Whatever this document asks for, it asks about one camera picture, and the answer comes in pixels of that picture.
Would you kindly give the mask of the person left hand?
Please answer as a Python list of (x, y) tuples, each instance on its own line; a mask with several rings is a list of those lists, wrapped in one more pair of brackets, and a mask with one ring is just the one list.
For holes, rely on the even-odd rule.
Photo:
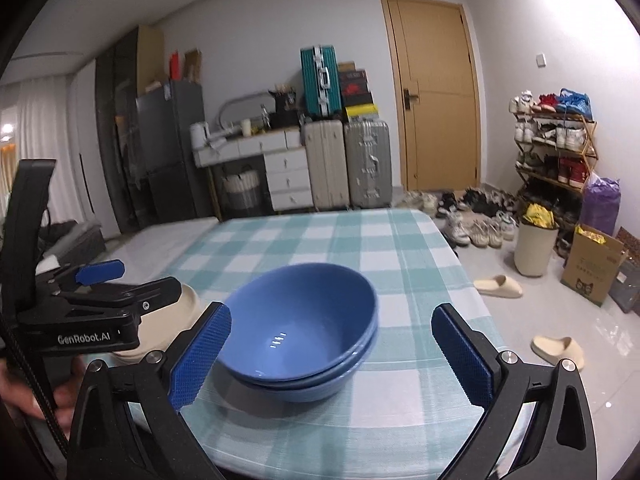
[[(66, 436), (70, 435), (70, 427), (85, 370), (86, 366), (81, 358), (73, 359), (72, 376), (67, 382), (59, 385), (54, 392), (55, 403), (58, 406), (55, 418)], [(13, 406), (28, 416), (40, 420), (44, 419), (32, 389), (26, 382), (9, 372), (5, 359), (1, 360), (1, 399), (6, 405)]]

